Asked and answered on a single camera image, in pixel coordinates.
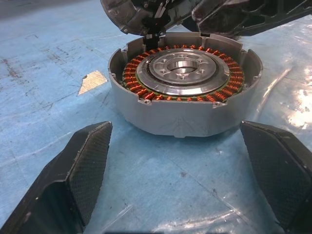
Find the blue work mat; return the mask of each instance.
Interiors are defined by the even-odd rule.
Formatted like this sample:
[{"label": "blue work mat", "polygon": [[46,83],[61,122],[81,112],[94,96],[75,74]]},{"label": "blue work mat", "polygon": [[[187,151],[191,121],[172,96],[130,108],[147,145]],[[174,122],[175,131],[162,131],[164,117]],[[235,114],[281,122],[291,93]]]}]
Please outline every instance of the blue work mat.
[{"label": "blue work mat", "polygon": [[[238,129],[154,136],[118,113],[109,82],[78,95],[82,78],[96,70],[108,77],[112,53],[135,38],[99,0],[0,0],[0,226],[75,131],[109,120],[104,181],[86,234],[281,232]],[[248,120],[289,130],[312,150],[312,16],[240,41],[264,64]]]}]

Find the metal casing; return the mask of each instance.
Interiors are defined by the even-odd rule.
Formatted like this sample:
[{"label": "metal casing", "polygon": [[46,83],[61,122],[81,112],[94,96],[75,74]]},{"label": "metal casing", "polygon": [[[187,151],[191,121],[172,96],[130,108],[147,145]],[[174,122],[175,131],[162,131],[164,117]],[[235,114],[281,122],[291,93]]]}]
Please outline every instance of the metal casing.
[{"label": "metal casing", "polygon": [[241,43],[217,35],[206,38],[199,33],[167,33],[160,38],[159,46],[179,43],[210,47],[231,56],[244,71],[243,91],[225,103],[140,100],[138,95],[119,84],[126,63],[143,53],[143,39],[139,38],[128,43],[127,49],[118,49],[108,64],[116,105],[125,119],[146,132],[175,137],[208,137],[239,125],[261,79],[260,58],[252,50],[242,50]]}]

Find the metal hub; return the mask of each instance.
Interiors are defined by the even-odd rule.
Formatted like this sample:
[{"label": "metal hub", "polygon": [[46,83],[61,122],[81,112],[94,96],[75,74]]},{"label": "metal hub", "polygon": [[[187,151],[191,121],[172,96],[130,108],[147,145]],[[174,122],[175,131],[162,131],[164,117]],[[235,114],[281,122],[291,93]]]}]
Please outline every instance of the metal hub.
[{"label": "metal hub", "polygon": [[214,91],[226,83],[229,75],[229,67],[218,56],[188,48],[152,54],[137,67],[137,77],[144,85],[175,96]]}]

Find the electric motor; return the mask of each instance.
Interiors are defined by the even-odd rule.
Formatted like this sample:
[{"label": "electric motor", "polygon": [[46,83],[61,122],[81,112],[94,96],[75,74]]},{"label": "electric motor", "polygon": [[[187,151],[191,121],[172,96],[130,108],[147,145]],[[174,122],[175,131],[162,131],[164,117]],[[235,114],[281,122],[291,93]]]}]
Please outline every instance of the electric motor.
[{"label": "electric motor", "polygon": [[239,125],[262,74],[259,57],[229,38],[167,33],[158,48],[143,38],[118,49],[109,75],[117,108],[156,135],[207,137]]}]

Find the black rubber pad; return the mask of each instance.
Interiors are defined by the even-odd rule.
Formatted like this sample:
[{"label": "black rubber pad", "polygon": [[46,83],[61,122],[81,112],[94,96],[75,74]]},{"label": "black rubber pad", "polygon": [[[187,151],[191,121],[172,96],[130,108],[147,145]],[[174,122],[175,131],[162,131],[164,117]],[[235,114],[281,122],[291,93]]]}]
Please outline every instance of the black rubber pad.
[{"label": "black rubber pad", "polygon": [[49,162],[0,234],[76,234],[84,231],[102,185],[111,122],[85,127]]},{"label": "black rubber pad", "polygon": [[245,121],[241,132],[259,187],[280,226],[294,228],[309,213],[312,153],[290,132],[269,125]]}]

